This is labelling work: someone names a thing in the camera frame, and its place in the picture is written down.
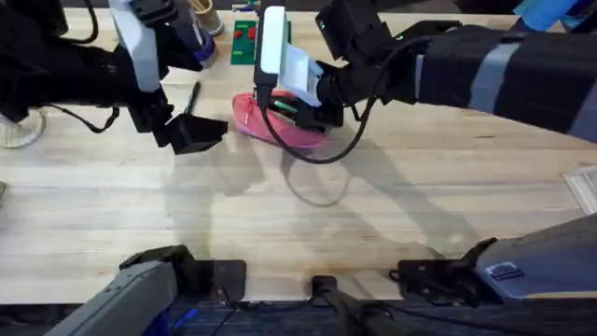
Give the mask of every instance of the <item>green block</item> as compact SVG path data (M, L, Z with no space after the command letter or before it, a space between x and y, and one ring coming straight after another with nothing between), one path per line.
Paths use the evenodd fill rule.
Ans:
M292 24L288 24L288 43L292 41ZM230 64L232 65L253 65L255 64L255 44L257 36L252 40L249 38L249 30L256 27L255 21L236 20L234 22L234 32L241 32L242 35L238 38L232 36L232 52L230 56Z

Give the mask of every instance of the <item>wooden table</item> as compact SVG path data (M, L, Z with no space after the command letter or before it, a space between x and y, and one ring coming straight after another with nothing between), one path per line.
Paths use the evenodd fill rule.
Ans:
M98 45L117 38L99 10ZM331 61L314 13L289 13L293 43ZM84 10L68 10L84 36ZM228 28L252 14L221 13ZM515 18L383 15L393 32L425 19L507 28ZM230 66L231 34L209 71L164 80L195 114L231 120L230 100L252 90L253 68ZM98 124L106 110L73 107ZM581 216L562 173L597 164L597 146L473 111L392 103L374 108L365 138L342 162L314 166L231 131L205 153L175 157L128 114L103 135L48 110L34 145L0 151L9 184L0 210L0 303L83 302L139 251L186 244L197 259L244 259L249 300L308 295L314 274L335 274L360 298L396 299L384 279L400 259L456 257L488 237L513 237ZM321 154L353 136L348 121Z

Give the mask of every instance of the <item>cylindrical container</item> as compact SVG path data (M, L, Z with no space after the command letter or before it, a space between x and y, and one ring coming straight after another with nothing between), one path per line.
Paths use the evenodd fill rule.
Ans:
M199 26L216 36L224 31L224 22L217 16L214 0L188 0L195 11Z

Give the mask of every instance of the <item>pink object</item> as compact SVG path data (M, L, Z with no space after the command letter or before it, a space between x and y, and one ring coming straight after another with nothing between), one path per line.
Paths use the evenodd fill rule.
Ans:
M288 91L274 91L274 97L292 97L293 95ZM276 140L271 136L265 120L261 116L261 110L257 106L257 102L253 100L253 93L241 93L232 98L232 108L234 110L234 121L236 129L239 132L249 134L263 141L277 145ZM278 135L289 146L295 148L317 148L326 139L327 135L301 130L300 128L291 125L284 117L280 117L277 113L267 110L268 117L276 130Z

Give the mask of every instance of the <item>black wire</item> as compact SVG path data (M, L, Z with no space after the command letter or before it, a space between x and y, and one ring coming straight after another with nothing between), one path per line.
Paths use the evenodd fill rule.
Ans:
M395 56L398 53L400 53L401 51L403 51L406 48L411 47L414 44L427 41L428 39L429 39L429 37L427 37L427 36L421 36L421 37L406 41L406 42L402 43L401 45L399 45L398 47L394 48L394 50L392 50L392 52L385 59L385 61L383 61L382 67L380 68L380 74L378 75L377 79L375 80L375 84L373 84L373 87L371 88L371 94L368 97L367 105L365 106L365 111L361 115L361 124L359 125L358 131L354 135L353 141L351 141L351 143L340 154L333 156L331 158L327 158L327 159L313 159L313 158L309 158L309 157L303 155L302 153L298 152L296 149L294 149L290 145L288 145L282 139L282 137L280 137L280 135L276 132L276 130L273 129L273 126L271 126L271 122L268 117L267 107L264 107L261 109L261 116L263 117L265 124L271 133L271 136L276 140L278 145L280 145L280 147L282 147L285 151L287 151L289 154L291 154L295 158L297 158L301 161L305 161L307 163L330 164L335 161L343 159L351 151L353 151L354 147L356 147L356 144L361 140L361 137L363 136L363 133L365 132L365 128L367 127L367 122L369 119L369 114L371 112L371 108L375 105L375 102L377 101L377 96L376 96L377 89L378 89L380 83L382 82L382 78L383 78L383 75L385 74L385 71L387 70L387 67L390 65L390 63L392 62L392 60L395 58Z
M547 334L540 333L540 332L524 331L524 330L500 327L500 326L486 324L486 323L470 322L470 321L464 321L464 320L459 320L459 319L454 319L454 318L449 318L449 317L442 317L442 316L436 316L436 315L428 315L425 313L413 312L411 310L404 309L401 307L396 307L394 305L391 305L391 304L388 304L388 303L385 303L382 301L379 301L377 303L385 305L387 308L394 310L396 312L402 313L404 315L409 315L409 316L418 317L418 318L431 320L431 321L449 323L449 324L456 325L456 326L469 327L469 328L473 328L473 329L497 331L497 332L502 332L502 333L509 334L509 335L548 336Z
M226 315L226 317L224 317L222 322L220 322L220 324L217 326L217 328L215 328L214 332L212 332L212 336L217 335L217 333L222 329L222 327L224 327L226 322L234 315L234 313L236 313L236 308L232 308L230 313L228 315Z
M54 105L54 104L49 104L48 106L56 108L57 110L63 112L64 114L69 115L69 116L81 121L82 123L85 124L85 126L87 126L90 129L90 131L92 131L96 134L105 132L105 130L109 129L112 126L112 124L114 124L114 121L120 116L120 109L118 107L112 107L112 115L110 115L110 117L108 117L108 119L105 121L104 127L99 128L64 107L60 107L60 106Z
M68 38L65 37L64 40L75 43L75 44L88 44L97 39L97 36L100 34L100 25L97 21L97 15L95 15L95 9L93 9L93 4L91 0L83 0L85 6L87 7L88 12L90 13L91 17L91 34L89 37L84 39L76 39L76 38Z

